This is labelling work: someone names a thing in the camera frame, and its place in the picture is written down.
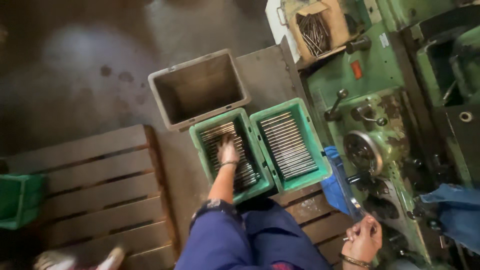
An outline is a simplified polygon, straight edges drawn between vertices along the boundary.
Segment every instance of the bangle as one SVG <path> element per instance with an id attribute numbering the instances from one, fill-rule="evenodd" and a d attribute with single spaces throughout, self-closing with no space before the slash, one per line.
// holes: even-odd
<path id="1" fill-rule="evenodd" d="M 224 165 L 227 165 L 227 164 L 234 164 L 236 166 L 238 163 L 239 163 L 238 161 L 225 161 L 222 164 L 220 164 L 220 168 L 222 168 Z"/>
<path id="2" fill-rule="evenodd" d="M 360 266 L 360 267 L 364 267 L 364 268 L 367 268 L 367 269 L 373 269 L 373 266 L 371 263 L 368 263 L 368 262 L 365 262 L 365 261 L 362 261 L 362 260 L 357 260 L 357 259 L 354 259 L 352 257 L 348 257 L 348 256 L 345 256 L 343 254 L 339 254 L 340 258 L 342 258 L 342 260 L 344 261 L 347 261 L 351 264 L 354 264 L 354 265 L 357 265 L 357 266 Z"/>

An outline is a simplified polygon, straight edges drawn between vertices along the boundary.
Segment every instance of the green plastic crate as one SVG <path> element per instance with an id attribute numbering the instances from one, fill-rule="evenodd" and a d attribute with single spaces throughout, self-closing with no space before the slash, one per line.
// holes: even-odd
<path id="1" fill-rule="evenodd" d="M 300 134 L 305 142 L 305 146 L 312 155 L 315 164 L 318 166 L 318 170 L 295 177 L 288 181 L 284 181 L 284 179 L 281 179 L 277 173 L 279 168 L 275 163 L 270 148 L 265 144 L 266 137 L 262 126 L 260 125 L 260 121 L 280 115 L 287 111 L 292 113 L 292 117 L 295 119 L 295 122 L 298 125 Z M 279 192 L 299 190 L 311 184 L 322 181 L 332 175 L 332 167 L 328 162 L 327 157 L 322 155 L 324 149 L 320 143 L 320 140 L 318 139 L 312 119 L 308 114 L 307 108 L 305 107 L 305 103 L 302 99 L 294 98 L 282 104 L 254 113 L 250 116 L 250 122 L 252 123 L 253 131 L 257 136 L 260 149 L 265 156 L 268 167 L 270 167 L 272 170 L 272 176 Z"/>
<path id="2" fill-rule="evenodd" d="M 0 228 L 16 230 L 37 218 L 44 176 L 0 175 Z"/>
<path id="3" fill-rule="evenodd" d="M 207 153 L 204 149 L 204 144 L 201 139 L 200 133 L 209 128 L 213 128 L 217 125 L 230 121 L 239 124 L 237 126 L 241 126 L 243 128 L 243 132 L 245 133 L 247 138 L 247 140 L 244 140 L 244 142 L 248 142 L 250 150 L 252 151 L 255 164 L 259 169 L 258 173 L 260 174 L 260 179 L 258 183 L 256 183 L 254 186 L 250 187 L 246 191 L 236 194 L 233 197 L 233 202 L 235 204 L 238 204 L 242 201 L 260 195 L 275 186 L 275 183 L 272 179 L 272 176 L 270 175 L 269 168 L 267 166 L 267 163 L 265 162 L 262 151 L 260 150 L 256 135 L 253 133 L 252 126 L 250 125 L 250 121 L 245 110 L 242 108 L 234 109 L 211 119 L 200 122 L 190 127 L 190 136 L 192 137 L 193 144 L 198 150 L 198 156 L 200 157 L 200 161 L 202 162 L 202 166 L 204 168 L 205 174 L 207 175 L 208 182 L 211 185 L 216 178 L 216 171 L 207 158 Z"/>

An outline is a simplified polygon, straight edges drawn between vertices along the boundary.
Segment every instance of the concrete floor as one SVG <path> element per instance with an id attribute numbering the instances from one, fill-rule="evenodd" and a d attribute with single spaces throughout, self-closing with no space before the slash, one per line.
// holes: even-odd
<path id="1" fill-rule="evenodd" d="M 188 132 L 168 132 L 147 83 L 157 70 L 271 45 L 266 0 L 4 0 L 0 154 L 142 123 L 164 156 L 185 243 L 208 186 Z"/>

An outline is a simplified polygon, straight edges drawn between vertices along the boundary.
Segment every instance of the person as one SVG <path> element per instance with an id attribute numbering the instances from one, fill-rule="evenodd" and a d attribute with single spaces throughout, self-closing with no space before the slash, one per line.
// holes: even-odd
<path id="1" fill-rule="evenodd" d="M 332 267 L 293 217 L 276 202 L 254 200 L 239 214 L 233 206 L 233 179 L 239 155 L 224 136 L 221 167 L 208 200 L 193 215 L 190 236 L 175 270 L 329 270 Z M 347 230 L 343 270 L 371 266 L 382 247 L 382 228 L 370 215 Z"/>

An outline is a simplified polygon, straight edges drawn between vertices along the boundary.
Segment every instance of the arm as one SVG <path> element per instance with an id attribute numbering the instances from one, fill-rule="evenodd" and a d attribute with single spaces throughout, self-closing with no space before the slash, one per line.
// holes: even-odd
<path id="1" fill-rule="evenodd" d="M 372 216 L 365 216 L 347 230 L 348 241 L 342 248 L 342 254 L 350 258 L 371 263 L 377 251 L 382 247 L 382 227 Z M 343 261 L 343 270 L 365 270 L 347 261 Z"/>
<path id="2" fill-rule="evenodd" d="M 233 178 L 235 177 L 235 170 L 240 157 L 235 149 L 233 140 L 227 135 L 223 136 L 217 147 L 218 161 L 222 165 L 208 194 L 208 199 L 222 199 L 233 204 Z"/>

